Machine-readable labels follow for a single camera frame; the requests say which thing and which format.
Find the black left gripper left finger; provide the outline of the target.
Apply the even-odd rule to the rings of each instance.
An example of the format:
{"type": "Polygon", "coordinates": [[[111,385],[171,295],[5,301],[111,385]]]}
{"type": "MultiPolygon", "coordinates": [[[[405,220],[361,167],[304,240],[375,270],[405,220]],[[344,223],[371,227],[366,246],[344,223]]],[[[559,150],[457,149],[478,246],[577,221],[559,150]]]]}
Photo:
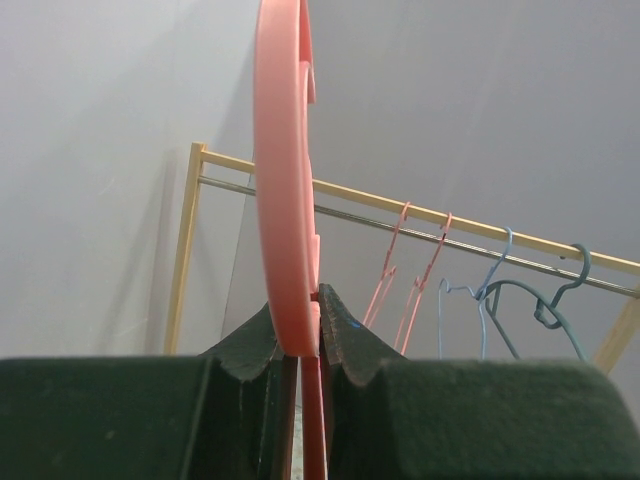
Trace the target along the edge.
{"type": "Polygon", "coordinates": [[[298,362],[259,310],[195,356],[1,363],[5,479],[285,479],[298,362]]]}

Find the thin pink hanger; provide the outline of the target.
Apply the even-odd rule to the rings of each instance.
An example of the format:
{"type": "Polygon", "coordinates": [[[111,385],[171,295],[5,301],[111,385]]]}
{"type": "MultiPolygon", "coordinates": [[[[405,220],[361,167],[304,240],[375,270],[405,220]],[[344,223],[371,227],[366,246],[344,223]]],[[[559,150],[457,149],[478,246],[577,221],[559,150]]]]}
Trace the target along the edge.
{"type": "Polygon", "coordinates": [[[421,277],[417,277],[412,284],[408,299],[406,301],[406,304],[403,310],[400,325],[396,333],[394,345],[393,345],[393,348],[396,351],[398,351],[401,355],[404,355],[407,350],[412,329],[414,326],[414,322],[422,301],[423,292],[429,282],[431,271],[438,259],[438,256],[445,242],[445,239],[448,236],[450,225],[452,223],[452,218],[453,218],[453,215],[451,212],[449,212],[447,214],[447,219],[445,224],[440,227],[440,229],[442,230],[442,235],[438,241],[437,247],[429,263],[426,266],[424,274],[421,277]]]}
{"type": "Polygon", "coordinates": [[[367,307],[364,319],[362,321],[362,324],[365,325],[366,327],[371,327],[373,325],[374,320],[394,281],[397,267],[391,265],[391,257],[394,251],[397,237],[399,235],[400,228],[408,218],[408,208],[410,205],[411,205],[410,202],[406,202],[403,205],[403,208],[399,215],[399,219],[393,229],[392,239],[386,252],[386,256],[385,256],[385,260],[383,263],[383,268],[382,268],[382,272],[381,272],[378,284],[374,290],[374,293],[367,307]]]}

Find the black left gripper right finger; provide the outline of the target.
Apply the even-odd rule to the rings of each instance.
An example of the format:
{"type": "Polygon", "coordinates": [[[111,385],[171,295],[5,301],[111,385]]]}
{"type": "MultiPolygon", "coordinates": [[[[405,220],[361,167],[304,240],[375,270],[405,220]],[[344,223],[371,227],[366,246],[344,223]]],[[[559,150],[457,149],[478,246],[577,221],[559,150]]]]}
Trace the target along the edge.
{"type": "Polygon", "coordinates": [[[575,361],[410,360],[319,291],[333,479],[629,479],[633,421],[575,361]]]}

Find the grey-blue hanger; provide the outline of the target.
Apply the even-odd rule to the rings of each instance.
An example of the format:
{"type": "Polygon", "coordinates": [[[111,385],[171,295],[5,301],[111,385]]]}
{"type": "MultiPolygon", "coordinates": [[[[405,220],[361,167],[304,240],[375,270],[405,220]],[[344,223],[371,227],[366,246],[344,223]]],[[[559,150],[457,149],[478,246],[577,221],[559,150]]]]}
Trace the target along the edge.
{"type": "Polygon", "coordinates": [[[572,326],[558,309],[558,304],[560,303],[564,294],[568,290],[577,289],[578,287],[582,286],[585,283],[591,270],[592,257],[590,250],[580,243],[573,244],[573,247],[575,247],[582,255],[583,262],[580,274],[574,281],[561,285],[556,290],[551,300],[545,298],[538,290],[534,289],[533,287],[517,280],[497,280],[490,283],[484,289],[484,296],[481,298],[481,305],[485,308],[491,321],[498,330],[498,333],[500,334],[503,342],[507,346],[514,359],[520,360],[521,357],[517,352],[515,346],[513,345],[511,339],[507,335],[506,331],[504,330],[502,324],[497,318],[499,300],[503,286],[515,286],[533,296],[536,299],[535,309],[533,313],[534,319],[548,330],[562,329],[571,342],[577,358],[583,362],[587,361],[584,349],[582,348],[572,326]]]}

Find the thick pink hanger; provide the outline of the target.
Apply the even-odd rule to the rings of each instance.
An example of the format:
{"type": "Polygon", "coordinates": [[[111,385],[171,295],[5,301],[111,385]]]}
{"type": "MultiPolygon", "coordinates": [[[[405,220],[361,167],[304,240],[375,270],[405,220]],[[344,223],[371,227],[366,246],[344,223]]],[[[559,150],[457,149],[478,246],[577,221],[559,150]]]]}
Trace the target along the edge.
{"type": "Polygon", "coordinates": [[[304,476],[328,476],[320,356],[319,256],[308,107],[316,100],[308,4],[261,3],[253,133],[268,304],[284,353],[301,360],[304,476]]]}

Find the light blue hanger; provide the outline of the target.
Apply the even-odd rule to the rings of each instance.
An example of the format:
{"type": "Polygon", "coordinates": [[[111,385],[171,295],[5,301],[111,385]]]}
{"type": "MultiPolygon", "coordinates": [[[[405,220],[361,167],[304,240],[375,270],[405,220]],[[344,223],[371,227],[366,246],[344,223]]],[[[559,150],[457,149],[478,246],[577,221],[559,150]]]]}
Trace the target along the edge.
{"type": "Polygon", "coordinates": [[[483,302],[486,299],[487,295],[488,295],[488,286],[490,281],[492,280],[492,277],[494,276],[496,270],[499,268],[499,266],[504,262],[504,260],[506,259],[506,257],[508,256],[508,254],[510,253],[511,247],[513,245],[513,231],[510,227],[505,227],[504,228],[506,235],[507,235],[507,241],[506,241],[506,246],[505,249],[503,250],[503,252],[500,254],[500,256],[498,257],[498,260],[492,265],[492,267],[489,269],[485,279],[483,280],[483,283],[477,288],[477,289],[472,289],[469,285],[460,285],[460,286],[452,286],[449,282],[448,279],[446,278],[442,278],[440,280],[440,283],[438,285],[438,294],[437,294],[437,302],[438,302],[438,308],[437,308],[437,315],[438,315],[438,320],[437,320],[437,352],[438,352],[438,359],[441,360],[443,358],[443,337],[442,337],[442,333],[443,333],[443,304],[442,304],[442,295],[443,294],[450,294],[451,292],[454,291],[467,291],[470,295],[470,297],[476,302],[476,310],[478,313],[478,318],[480,320],[480,326],[481,326],[481,347],[480,347],[480,358],[482,360],[484,360],[486,358],[486,351],[487,351],[487,322],[485,319],[485,315],[484,315],[484,307],[483,307],[483,302]]]}

